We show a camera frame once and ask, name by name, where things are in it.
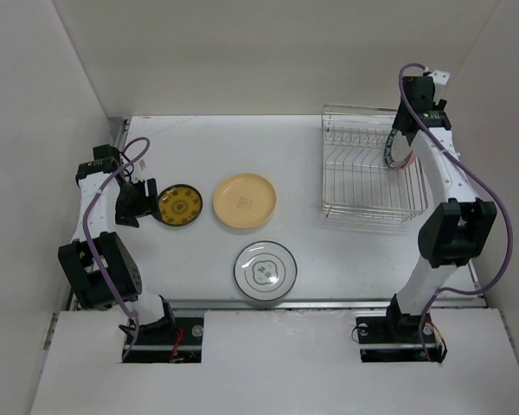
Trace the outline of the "small brown plate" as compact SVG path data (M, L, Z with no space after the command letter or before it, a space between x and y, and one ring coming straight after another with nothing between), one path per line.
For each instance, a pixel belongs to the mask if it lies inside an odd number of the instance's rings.
M202 212L200 192L188 184L175 184L157 197L155 219L169 227L183 227L196 220Z

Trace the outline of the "yellow wooden plate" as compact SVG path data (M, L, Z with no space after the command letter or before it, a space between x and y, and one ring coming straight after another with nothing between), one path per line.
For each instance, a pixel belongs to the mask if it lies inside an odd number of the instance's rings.
M235 229L253 229L267 222L277 206L275 187L265 177L239 173L220 183L213 196L217 219Z

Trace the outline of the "white patterned plate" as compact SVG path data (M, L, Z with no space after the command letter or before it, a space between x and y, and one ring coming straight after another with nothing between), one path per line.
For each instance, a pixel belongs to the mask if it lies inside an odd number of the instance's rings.
M234 281L240 292L258 302L276 302L285 297L298 279L298 264L280 243L254 242L234 261Z

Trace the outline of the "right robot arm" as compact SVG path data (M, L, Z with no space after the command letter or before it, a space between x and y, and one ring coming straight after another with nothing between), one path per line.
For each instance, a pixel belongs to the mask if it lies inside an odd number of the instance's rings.
M449 78L432 71L402 79L407 101L400 103L384 146L389 168L420 161L434 207L418 233L417 264L383 319L385 334L398 342L419 340L423 309L459 267L481 253L497 216L495 203L483 201L455 163L458 154L441 98Z

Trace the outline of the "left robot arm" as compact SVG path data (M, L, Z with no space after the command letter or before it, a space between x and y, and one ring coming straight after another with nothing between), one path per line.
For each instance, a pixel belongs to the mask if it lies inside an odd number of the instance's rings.
M93 148L93 160L79 165L79 219L70 243L59 248L58 259L82 309L119 306L131 319L126 333L148 333L164 343L176 333L173 310L162 296L145 289L116 231L118 226L137 228L140 218L158 215L156 182L132 180L125 172L134 165L109 144Z

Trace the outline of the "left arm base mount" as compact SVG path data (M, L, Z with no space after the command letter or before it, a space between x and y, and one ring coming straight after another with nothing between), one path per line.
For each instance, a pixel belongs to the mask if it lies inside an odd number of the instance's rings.
M202 362L204 319L202 317L177 317L174 322L162 319L140 327L133 346L133 323L120 325L125 335L123 363L141 364L195 364Z

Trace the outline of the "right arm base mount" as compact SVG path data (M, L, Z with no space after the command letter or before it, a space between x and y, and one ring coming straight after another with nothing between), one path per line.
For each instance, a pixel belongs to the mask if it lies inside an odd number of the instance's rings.
M356 317L356 342L362 363L434 362L447 357L447 345L427 319L407 316L392 322L387 316Z

